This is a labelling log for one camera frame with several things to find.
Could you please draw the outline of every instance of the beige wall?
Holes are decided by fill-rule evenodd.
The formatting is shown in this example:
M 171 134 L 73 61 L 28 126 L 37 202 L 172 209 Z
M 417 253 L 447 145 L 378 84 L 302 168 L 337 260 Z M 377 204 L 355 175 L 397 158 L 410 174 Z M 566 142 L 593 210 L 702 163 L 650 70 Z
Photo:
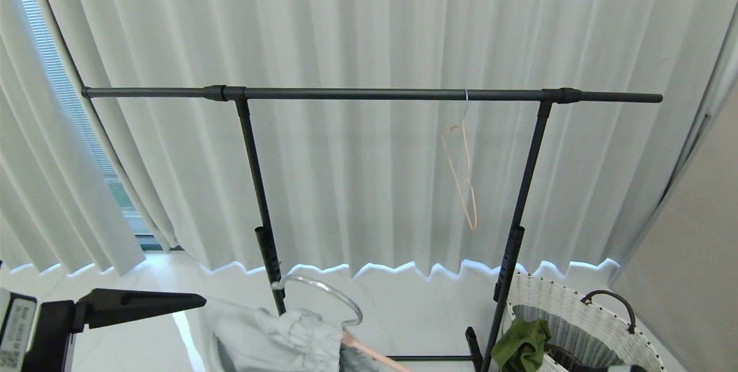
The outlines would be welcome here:
M 738 370 L 736 92 L 614 284 L 696 372 Z

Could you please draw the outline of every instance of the laundry basket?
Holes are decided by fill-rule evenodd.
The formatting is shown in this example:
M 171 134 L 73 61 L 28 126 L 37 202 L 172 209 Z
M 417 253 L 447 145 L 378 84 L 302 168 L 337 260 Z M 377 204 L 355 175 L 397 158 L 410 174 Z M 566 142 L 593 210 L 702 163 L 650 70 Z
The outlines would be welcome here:
M 607 294 L 625 304 L 630 320 L 592 303 L 596 294 Z M 570 288 L 530 274 L 516 272 L 507 301 L 502 331 L 507 332 L 512 321 L 548 321 L 550 346 L 561 348 L 588 367 L 639 365 L 648 372 L 663 372 L 664 364 L 653 344 L 635 327 L 635 314 L 621 296 L 612 291 L 593 291 L 586 296 Z M 540 372 L 567 372 L 548 354 Z

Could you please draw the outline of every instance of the black metal clothing rack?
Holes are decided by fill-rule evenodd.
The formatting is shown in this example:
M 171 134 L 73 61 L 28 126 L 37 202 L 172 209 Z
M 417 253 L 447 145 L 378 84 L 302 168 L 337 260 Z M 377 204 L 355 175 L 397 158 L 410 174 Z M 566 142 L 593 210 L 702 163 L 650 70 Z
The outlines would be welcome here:
M 533 180 L 538 152 L 543 140 L 546 121 L 553 104 L 570 104 L 580 101 L 594 102 L 646 102 L 658 103 L 662 96 L 655 93 L 615 93 L 586 92 L 572 88 L 543 90 L 451 90 L 451 89 L 324 89 L 324 88 L 247 88 L 226 85 L 212 85 L 205 88 L 83 88 L 85 98 L 101 97 L 157 97 L 157 98 L 206 98 L 213 101 L 233 101 L 238 109 L 240 127 L 246 143 L 248 166 L 254 180 L 256 199 L 261 214 L 261 227 L 256 228 L 261 256 L 266 267 L 269 283 L 280 280 L 281 273 L 277 248 L 274 245 L 272 221 L 269 219 L 269 207 L 261 178 L 261 169 L 256 152 L 251 114 L 248 110 L 250 99 L 344 99 L 344 100 L 432 100 L 432 101 L 536 101 L 538 119 L 530 141 L 530 151 L 525 163 L 524 175 L 520 183 L 520 191 L 515 204 L 512 224 L 508 235 L 505 254 L 500 266 L 500 274 L 496 281 L 493 299 L 496 301 L 495 316 L 490 328 L 490 337 L 484 353 L 480 351 L 473 328 L 466 328 L 466 341 L 469 344 L 469 355 L 433 355 L 433 356 L 391 356 L 398 361 L 464 361 L 472 362 L 476 372 L 488 372 L 491 364 L 491 349 L 500 333 L 500 325 L 505 311 L 515 264 L 520 252 L 525 230 L 521 227 L 522 212 Z M 285 291 L 273 290 L 274 303 L 279 314 L 285 313 Z

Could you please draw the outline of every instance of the basket handle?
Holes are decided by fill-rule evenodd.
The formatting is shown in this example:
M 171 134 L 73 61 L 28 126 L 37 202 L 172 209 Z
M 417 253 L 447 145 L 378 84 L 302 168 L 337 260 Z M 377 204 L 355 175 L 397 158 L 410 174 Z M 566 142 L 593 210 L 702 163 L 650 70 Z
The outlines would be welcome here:
M 633 313 L 633 308 L 630 306 L 630 303 L 619 294 L 615 294 L 612 291 L 608 290 L 595 290 L 591 293 L 587 294 L 585 298 L 582 299 L 582 303 L 584 304 L 590 304 L 592 303 L 592 297 L 596 296 L 597 294 L 607 294 L 608 296 L 613 296 L 616 299 L 619 299 L 622 304 L 625 305 L 625 309 L 628 310 L 628 316 L 630 316 L 630 325 L 628 325 L 628 333 L 633 335 L 635 333 L 635 313 Z

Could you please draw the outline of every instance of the white tile floor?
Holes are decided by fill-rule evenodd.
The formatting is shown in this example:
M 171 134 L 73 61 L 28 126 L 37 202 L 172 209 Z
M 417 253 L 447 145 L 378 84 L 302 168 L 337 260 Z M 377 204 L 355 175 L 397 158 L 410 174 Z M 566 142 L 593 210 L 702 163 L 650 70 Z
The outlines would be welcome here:
M 565 277 L 543 265 L 537 275 L 551 278 L 579 291 L 606 288 L 616 264 L 600 267 L 576 265 Z M 354 328 L 359 340 L 386 354 L 467 354 L 464 330 L 472 326 L 482 348 L 495 309 L 491 293 L 496 272 L 465 262 L 458 276 L 434 269 L 424 277 L 411 265 L 390 270 L 366 267 L 351 279 L 346 268 L 319 272 L 298 267 L 293 273 L 316 277 L 339 288 L 355 299 L 364 311 L 364 323 Z M 245 272 L 237 264 L 208 272 L 184 252 L 150 253 L 147 261 L 123 277 L 112 270 L 98 272 L 94 266 L 75 275 L 61 269 L 39 274 L 34 267 L 10 272 L 2 268 L 0 285 L 16 292 L 34 295 L 39 301 L 79 299 L 92 288 L 194 292 L 215 296 L 251 307 L 275 312 L 263 269 Z M 609 299 L 598 301 L 619 315 L 625 309 Z M 351 316 L 330 296 L 306 285 L 290 283 L 287 309 L 304 307 L 321 313 L 337 325 Z M 174 314 L 140 322 L 87 330 L 78 335 L 74 351 L 75 372 L 127 370 L 206 372 L 194 341 L 198 341 L 197 316 Z M 667 370 L 684 372 L 668 351 L 650 335 L 664 358 Z M 414 371 L 471 371 L 466 363 L 408 363 Z

